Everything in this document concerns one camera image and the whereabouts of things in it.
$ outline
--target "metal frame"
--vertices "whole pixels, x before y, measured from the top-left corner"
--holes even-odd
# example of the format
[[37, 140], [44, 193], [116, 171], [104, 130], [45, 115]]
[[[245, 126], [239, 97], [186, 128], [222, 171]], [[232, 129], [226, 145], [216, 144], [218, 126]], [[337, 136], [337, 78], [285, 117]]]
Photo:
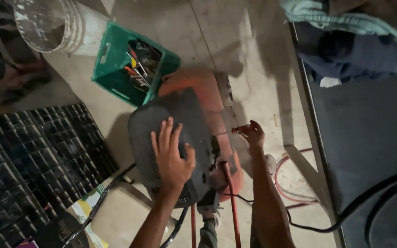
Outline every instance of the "metal frame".
[[[289, 22], [283, 28], [287, 47], [289, 50], [290, 63], [295, 74], [296, 85], [301, 98], [303, 112], [306, 119], [307, 129], [312, 144], [316, 162], [316, 171], [309, 161], [301, 154], [294, 144], [283, 144], [290, 160], [295, 164], [301, 176], [306, 180], [307, 185], [316, 196], [324, 211], [327, 213], [330, 222], [337, 222], [338, 211], [335, 207], [334, 197], [331, 190], [332, 183], [328, 170], [328, 163], [324, 154], [323, 141], [318, 128], [315, 109], [312, 101], [312, 94], [308, 84], [306, 70], [302, 60], [296, 56], [295, 47], [298, 43], [298, 36], [295, 25]], [[333, 232], [335, 243], [338, 248], [344, 248], [345, 242], [342, 229]]]

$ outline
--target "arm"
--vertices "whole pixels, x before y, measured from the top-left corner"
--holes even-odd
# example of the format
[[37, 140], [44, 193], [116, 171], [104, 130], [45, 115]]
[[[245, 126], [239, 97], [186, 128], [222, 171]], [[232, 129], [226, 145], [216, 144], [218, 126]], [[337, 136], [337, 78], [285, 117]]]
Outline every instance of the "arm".
[[252, 213], [258, 239], [264, 248], [295, 248], [286, 209], [266, 165], [263, 151], [265, 134], [255, 121], [251, 121], [251, 125], [239, 127], [237, 131], [244, 134], [242, 137], [248, 141], [249, 153], [252, 157], [254, 184]]
[[158, 248], [160, 246], [163, 231], [179, 199], [183, 185], [189, 180], [196, 166], [195, 151], [189, 144], [185, 144], [188, 160], [180, 158], [178, 147], [182, 124], [179, 124], [171, 135], [173, 122], [172, 117], [169, 117], [168, 121], [162, 122], [158, 143], [156, 133], [151, 133], [151, 142], [159, 166], [162, 187], [154, 207], [137, 232], [130, 248]]

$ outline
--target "left hand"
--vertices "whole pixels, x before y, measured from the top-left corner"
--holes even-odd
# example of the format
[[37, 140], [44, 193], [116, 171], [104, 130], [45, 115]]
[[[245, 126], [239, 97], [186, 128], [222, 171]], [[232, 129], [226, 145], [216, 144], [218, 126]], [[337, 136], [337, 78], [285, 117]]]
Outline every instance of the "left hand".
[[183, 125], [180, 123], [171, 135], [173, 122], [172, 117], [169, 117], [168, 121], [162, 121], [158, 144], [155, 132], [151, 132], [151, 142], [162, 178], [162, 187], [169, 190], [182, 190], [196, 167], [196, 151], [186, 143], [185, 150], [188, 158], [187, 160], [180, 158], [179, 136]]

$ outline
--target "concrete floor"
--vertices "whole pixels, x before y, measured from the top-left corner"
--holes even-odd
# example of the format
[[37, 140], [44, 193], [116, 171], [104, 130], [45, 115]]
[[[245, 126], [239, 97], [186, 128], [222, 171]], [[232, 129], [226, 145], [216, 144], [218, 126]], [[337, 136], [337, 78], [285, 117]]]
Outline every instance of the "concrete floor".
[[[283, 15], [278, 0], [81, 0], [99, 12], [109, 14], [126, 28], [137, 31], [182, 58], [183, 67], [207, 67], [224, 70], [230, 75], [234, 96], [234, 111], [238, 124], [258, 121], [265, 130], [265, 151], [280, 159], [284, 154], [283, 140], [292, 141], [297, 148], [311, 147], [300, 97], [283, 29]], [[134, 108], [91, 82], [94, 57], [71, 56], [53, 53], [45, 55], [47, 61], [67, 81], [73, 92], [91, 112], [104, 135], [114, 158], [122, 168], [134, 159], [128, 143], [127, 123]], [[246, 154], [246, 148], [239, 150]], [[313, 154], [307, 159], [315, 164]], [[245, 187], [240, 195], [252, 199], [252, 179], [249, 165], [245, 169]], [[311, 192], [288, 162], [279, 174], [283, 188], [301, 195]], [[141, 185], [136, 187], [146, 194]], [[242, 234], [242, 246], [249, 247], [251, 207], [237, 200]], [[285, 205], [292, 202], [284, 200]], [[124, 220], [137, 231], [147, 209], [130, 204], [115, 203], [111, 211], [122, 211], [124, 216], [139, 212], [141, 217]], [[234, 247], [232, 214], [229, 202], [222, 204], [222, 225], [218, 228], [219, 247]], [[173, 217], [178, 217], [175, 210]], [[330, 226], [320, 206], [307, 206], [291, 210], [294, 222], [318, 228]], [[201, 216], [197, 216], [197, 237]], [[121, 228], [117, 223], [114, 228]], [[331, 234], [317, 234], [291, 228], [296, 247], [334, 247]], [[186, 218], [179, 235], [170, 247], [190, 247], [190, 217]]]

